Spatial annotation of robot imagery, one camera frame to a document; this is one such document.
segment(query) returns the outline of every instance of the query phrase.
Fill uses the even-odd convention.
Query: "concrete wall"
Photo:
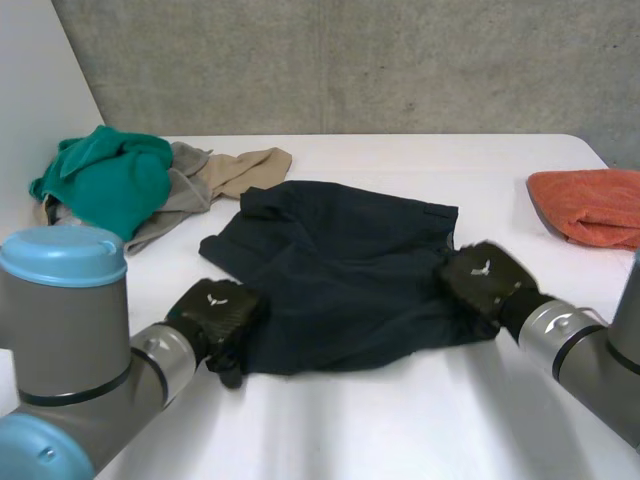
[[[638,0],[53,3],[123,129],[558,132],[640,168]]]

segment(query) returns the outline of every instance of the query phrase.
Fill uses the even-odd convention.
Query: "green towel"
[[[81,220],[129,241],[167,201],[172,160],[161,138],[99,126],[88,137],[60,142],[58,155],[29,191],[40,202],[52,195]]]

